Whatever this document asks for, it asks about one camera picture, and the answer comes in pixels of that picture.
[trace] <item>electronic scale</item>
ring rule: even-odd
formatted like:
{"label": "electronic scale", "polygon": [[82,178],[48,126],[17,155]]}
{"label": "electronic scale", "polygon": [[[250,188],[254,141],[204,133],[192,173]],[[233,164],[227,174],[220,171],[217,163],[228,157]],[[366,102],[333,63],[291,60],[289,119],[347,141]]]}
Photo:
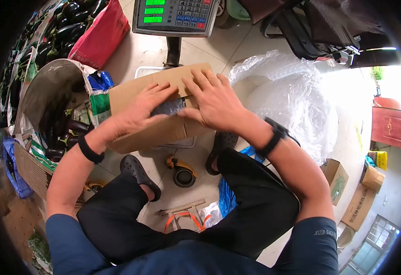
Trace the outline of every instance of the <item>electronic scale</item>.
{"label": "electronic scale", "polygon": [[[135,78],[181,66],[182,37],[209,37],[220,0],[135,0],[132,32],[167,37],[164,67],[141,66]],[[161,146],[193,148],[196,136]]]}

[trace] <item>red door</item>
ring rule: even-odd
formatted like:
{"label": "red door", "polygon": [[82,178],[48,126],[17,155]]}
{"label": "red door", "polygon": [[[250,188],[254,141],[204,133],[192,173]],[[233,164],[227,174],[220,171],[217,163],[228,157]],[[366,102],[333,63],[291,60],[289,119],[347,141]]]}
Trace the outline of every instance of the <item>red door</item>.
{"label": "red door", "polygon": [[401,148],[401,110],[372,107],[371,139]]}

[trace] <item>black pants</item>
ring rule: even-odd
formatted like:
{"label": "black pants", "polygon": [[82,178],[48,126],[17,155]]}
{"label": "black pants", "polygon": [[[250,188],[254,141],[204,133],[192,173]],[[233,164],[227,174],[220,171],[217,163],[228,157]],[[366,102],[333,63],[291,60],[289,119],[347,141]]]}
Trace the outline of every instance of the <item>black pants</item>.
{"label": "black pants", "polygon": [[256,259],[294,225],[299,202],[268,168],[231,148],[219,155],[217,167],[237,207],[201,233],[180,229],[164,234],[137,222],[148,200],[136,179],[125,173],[89,199],[77,213],[78,220],[87,238],[115,264],[188,239]]}

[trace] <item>hand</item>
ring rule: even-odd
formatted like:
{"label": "hand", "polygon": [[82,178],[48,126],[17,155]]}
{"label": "hand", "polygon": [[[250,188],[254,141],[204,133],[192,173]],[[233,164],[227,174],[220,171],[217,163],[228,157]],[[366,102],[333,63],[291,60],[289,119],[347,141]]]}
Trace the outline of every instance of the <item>hand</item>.
{"label": "hand", "polygon": [[192,118],[208,128],[236,132],[239,121],[249,111],[237,98],[228,79],[223,74],[215,76],[210,70],[191,70],[191,73],[199,85],[187,78],[182,78],[182,82],[196,98],[199,109],[185,108],[178,116]]}
{"label": "hand", "polygon": [[125,110],[106,120],[111,129],[108,142],[123,135],[138,132],[167,117],[166,114],[150,117],[150,113],[177,91],[178,87],[170,87],[170,82],[161,85],[153,83],[145,87]]}

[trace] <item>shoe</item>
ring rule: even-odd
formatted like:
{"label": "shoe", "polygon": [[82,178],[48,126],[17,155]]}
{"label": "shoe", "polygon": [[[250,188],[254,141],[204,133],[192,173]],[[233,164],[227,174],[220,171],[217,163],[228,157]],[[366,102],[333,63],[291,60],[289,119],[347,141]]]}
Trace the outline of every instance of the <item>shoe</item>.
{"label": "shoe", "polygon": [[229,147],[234,149],[234,147],[236,147],[238,139],[239,136],[231,132],[216,131],[213,149],[211,150],[211,153],[207,158],[207,162],[205,163],[205,168],[210,175],[216,176],[220,174],[219,171],[216,171],[211,167],[213,161],[225,148]]}
{"label": "shoe", "polygon": [[155,193],[155,198],[152,201],[157,201],[161,197],[161,190],[159,187],[148,177],[145,173],[144,168],[141,165],[141,162],[133,156],[126,155],[123,157],[120,163],[121,173],[129,173],[134,176],[138,182],[138,184],[147,185],[153,193]]}

